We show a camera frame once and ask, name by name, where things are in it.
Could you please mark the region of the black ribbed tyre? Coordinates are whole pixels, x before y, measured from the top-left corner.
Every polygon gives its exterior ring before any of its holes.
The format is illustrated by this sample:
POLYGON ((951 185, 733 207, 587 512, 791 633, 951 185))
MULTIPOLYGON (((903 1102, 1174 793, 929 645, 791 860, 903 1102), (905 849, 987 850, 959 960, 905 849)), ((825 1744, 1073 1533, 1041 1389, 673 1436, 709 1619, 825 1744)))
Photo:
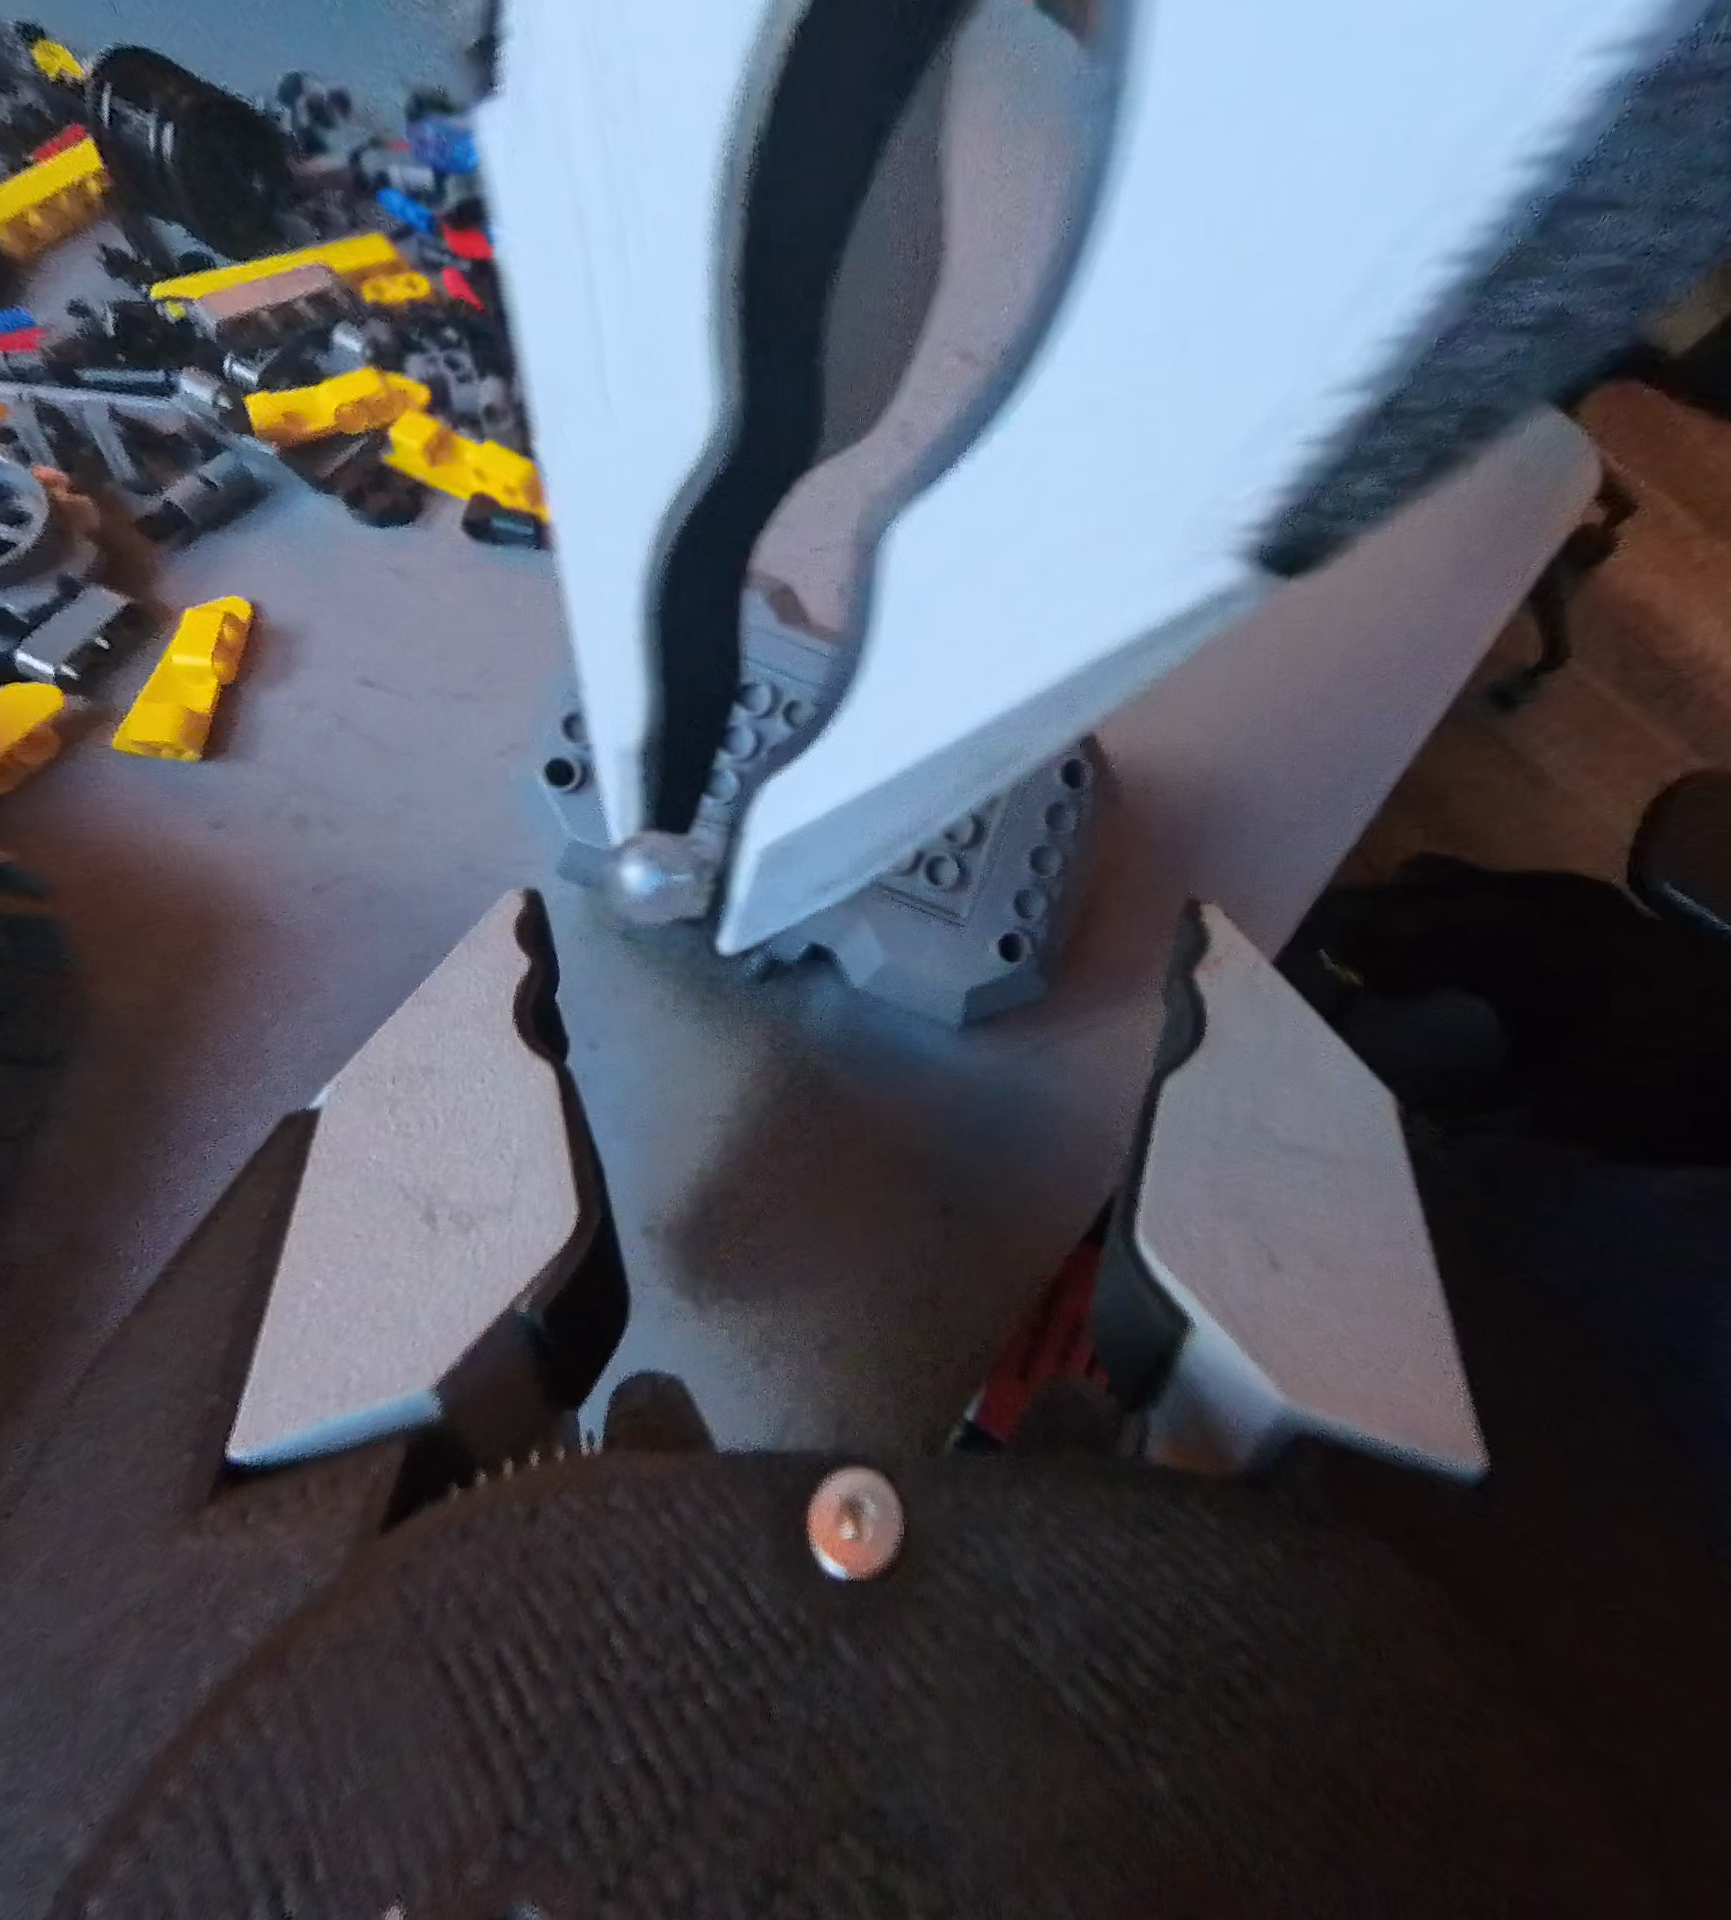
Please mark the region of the black ribbed tyre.
POLYGON ((143 47, 97 57, 83 104, 111 183, 141 212, 231 260, 279 253, 299 190, 259 109, 143 47))

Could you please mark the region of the clear-handled screwdriver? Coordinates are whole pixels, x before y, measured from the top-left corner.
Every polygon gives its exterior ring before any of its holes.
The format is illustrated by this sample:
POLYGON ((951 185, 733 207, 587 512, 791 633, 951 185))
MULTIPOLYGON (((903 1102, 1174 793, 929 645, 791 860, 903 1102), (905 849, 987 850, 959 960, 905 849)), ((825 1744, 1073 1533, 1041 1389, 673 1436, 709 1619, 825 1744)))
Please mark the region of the clear-handled screwdriver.
POLYGON ((723 876, 723 852, 691 834, 639 831, 615 845, 567 839, 555 874, 591 894, 629 930, 707 924, 723 876))

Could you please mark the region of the grey studded battery box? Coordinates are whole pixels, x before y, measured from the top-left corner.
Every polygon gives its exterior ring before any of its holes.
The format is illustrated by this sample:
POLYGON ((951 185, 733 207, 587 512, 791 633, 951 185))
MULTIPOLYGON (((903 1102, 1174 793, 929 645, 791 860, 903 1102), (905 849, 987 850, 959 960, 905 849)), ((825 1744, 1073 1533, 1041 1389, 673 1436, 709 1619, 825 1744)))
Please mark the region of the grey studded battery box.
MULTIPOLYGON (((739 688, 693 826, 719 846, 759 781, 817 733, 837 645, 781 583, 739 603, 739 688)), ((965 1028, 1043 998, 1081 917, 1107 756, 1095 735, 1063 744, 981 799, 849 898, 733 956, 763 977, 825 962, 863 997, 965 1028)))

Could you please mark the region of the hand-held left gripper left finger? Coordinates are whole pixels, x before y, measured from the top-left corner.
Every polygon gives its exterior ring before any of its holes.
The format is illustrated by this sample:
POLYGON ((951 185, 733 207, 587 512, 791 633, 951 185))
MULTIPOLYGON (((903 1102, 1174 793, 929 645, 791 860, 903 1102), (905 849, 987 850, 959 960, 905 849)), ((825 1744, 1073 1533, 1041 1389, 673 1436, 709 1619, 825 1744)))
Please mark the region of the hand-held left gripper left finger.
POLYGON ((317 1094, 225 1461, 555 1438, 627 1329, 541 896, 497 901, 317 1094))

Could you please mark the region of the black cloth with zip pull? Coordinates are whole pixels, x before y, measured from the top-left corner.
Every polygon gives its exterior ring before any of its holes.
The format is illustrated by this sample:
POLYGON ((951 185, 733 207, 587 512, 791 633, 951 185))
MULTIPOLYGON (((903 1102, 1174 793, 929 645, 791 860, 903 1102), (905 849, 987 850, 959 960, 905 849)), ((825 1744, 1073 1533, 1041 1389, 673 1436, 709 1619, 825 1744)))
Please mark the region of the black cloth with zip pull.
POLYGON ((1276 964, 1446 1131, 1731 1166, 1731 948, 1610 882, 1424 854, 1326 890, 1276 964))

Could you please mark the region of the short yellow curved piece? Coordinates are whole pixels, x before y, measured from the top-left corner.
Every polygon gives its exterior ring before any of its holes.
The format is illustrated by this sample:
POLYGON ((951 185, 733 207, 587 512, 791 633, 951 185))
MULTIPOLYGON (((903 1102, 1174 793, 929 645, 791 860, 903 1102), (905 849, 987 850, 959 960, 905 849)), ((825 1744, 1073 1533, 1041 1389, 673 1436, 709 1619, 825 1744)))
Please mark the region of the short yellow curved piece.
POLYGON ((201 762, 253 625, 255 608, 239 595, 183 608, 157 664, 111 730, 109 748, 173 765, 201 762))

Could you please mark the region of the pile of small brick pieces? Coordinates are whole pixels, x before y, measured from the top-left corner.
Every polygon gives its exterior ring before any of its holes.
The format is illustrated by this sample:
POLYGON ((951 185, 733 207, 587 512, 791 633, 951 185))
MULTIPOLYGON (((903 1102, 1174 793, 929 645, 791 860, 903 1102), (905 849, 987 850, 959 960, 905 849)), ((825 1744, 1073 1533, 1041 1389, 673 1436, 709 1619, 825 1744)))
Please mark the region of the pile of small brick pieces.
POLYGON ((307 72, 245 99, 283 133, 279 253, 229 259, 131 205, 87 127, 81 59, 0 15, 0 457, 123 510, 155 549, 279 472, 375 530, 457 508, 467 540, 549 551, 495 286, 473 129, 437 90, 397 133, 307 72))

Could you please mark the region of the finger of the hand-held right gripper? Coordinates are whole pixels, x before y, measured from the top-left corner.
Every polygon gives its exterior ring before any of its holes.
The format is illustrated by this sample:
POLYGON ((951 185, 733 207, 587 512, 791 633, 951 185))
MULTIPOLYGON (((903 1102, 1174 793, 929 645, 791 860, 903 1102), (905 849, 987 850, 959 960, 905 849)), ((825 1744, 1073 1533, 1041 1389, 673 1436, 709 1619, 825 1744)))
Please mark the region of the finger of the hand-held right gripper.
POLYGON ((1492 262, 1684 4, 1127 4, 1045 330, 877 546, 845 694, 757 793, 755 948, 1141 699, 1264 595, 1272 512, 1492 262))
POLYGON ((609 840, 683 837, 853 224, 967 4, 501 4, 479 135, 609 840))

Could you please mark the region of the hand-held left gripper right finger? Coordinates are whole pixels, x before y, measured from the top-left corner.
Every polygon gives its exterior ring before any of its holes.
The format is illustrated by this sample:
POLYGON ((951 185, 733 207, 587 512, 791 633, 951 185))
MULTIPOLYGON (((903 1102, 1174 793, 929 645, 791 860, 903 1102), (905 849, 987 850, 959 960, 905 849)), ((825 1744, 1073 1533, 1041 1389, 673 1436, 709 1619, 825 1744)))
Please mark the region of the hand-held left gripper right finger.
POLYGON ((1210 904, 1178 917, 1162 1006, 1091 1309, 1131 1452, 1240 1477, 1310 1438, 1480 1480, 1392 1096, 1210 904))

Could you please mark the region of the black office chair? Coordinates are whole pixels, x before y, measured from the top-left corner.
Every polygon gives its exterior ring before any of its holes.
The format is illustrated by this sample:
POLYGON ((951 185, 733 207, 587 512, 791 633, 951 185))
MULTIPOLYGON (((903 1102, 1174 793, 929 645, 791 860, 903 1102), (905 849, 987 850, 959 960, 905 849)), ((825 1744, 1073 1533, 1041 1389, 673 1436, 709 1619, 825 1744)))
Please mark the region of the black office chair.
POLYGON ((1524 595, 1522 613, 1534 631, 1536 651, 1528 663, 1510 669, 1486 691, 1488 708, 1498 715, 1518 712, 1568 666, 1572 599, 1620 553, 1634 512, 1636 499, 1622 472, 1614 465, 1600 468, 1588 508, 1524 595))

